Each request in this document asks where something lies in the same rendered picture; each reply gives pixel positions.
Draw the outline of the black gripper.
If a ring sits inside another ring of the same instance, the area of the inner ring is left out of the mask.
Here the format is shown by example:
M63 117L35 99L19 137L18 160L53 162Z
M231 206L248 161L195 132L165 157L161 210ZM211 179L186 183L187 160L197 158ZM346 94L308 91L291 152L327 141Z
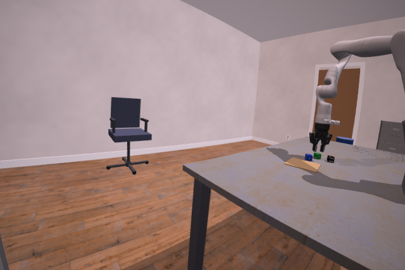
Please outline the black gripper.
M316 152L316 150L317 150L317 144L320 141L320 139L321 139L320 152L324 152L325 146L330 143L332 134L328 133L329 129L330 129L329 124L315 123L314 132L309 133L310 143L313 144L314 152Z

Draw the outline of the black die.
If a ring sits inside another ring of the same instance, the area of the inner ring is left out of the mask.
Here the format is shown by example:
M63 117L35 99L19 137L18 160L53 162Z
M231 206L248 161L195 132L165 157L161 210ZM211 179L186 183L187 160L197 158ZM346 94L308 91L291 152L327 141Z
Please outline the black die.
M327 161L329 162L329 163L334 163L334 157L333 156L327 156Z

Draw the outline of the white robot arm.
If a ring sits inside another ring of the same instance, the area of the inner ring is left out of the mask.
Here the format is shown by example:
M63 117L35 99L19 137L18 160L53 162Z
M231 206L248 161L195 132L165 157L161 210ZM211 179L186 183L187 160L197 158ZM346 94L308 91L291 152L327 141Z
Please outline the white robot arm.
M323 98L332 99L337 95L340 74L352 54L364 58L392 54L396 67L401 72L405 92L405 29L396 32L393 36L340 41L331 47L330 52L339 62L327 71L324 79L326 85L319 85L316 88L318 109L315 123L340 125L340 121L331 120L332 105L325 102Z

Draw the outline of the blue die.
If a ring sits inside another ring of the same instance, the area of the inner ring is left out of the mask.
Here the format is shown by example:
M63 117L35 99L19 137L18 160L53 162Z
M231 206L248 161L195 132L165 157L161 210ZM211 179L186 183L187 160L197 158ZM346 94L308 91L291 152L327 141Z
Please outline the blue die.
M311 154L305 154L305 160L312 161L313 156Z

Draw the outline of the peach flat square mat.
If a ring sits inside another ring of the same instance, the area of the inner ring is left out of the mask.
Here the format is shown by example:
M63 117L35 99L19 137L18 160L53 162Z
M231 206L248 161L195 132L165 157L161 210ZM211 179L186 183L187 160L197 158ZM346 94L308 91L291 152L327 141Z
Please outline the peach flat square mat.
M293 166L296 168L300 168L300 169L304 169L307 171L311 171L316 173L319 169L319 167L321 166L320 164L317 163L312 163L309 161L305 161L302 159L297 159L292 157L291 159L289 159L287 162L285 162L284 164L289 165L289 166Z

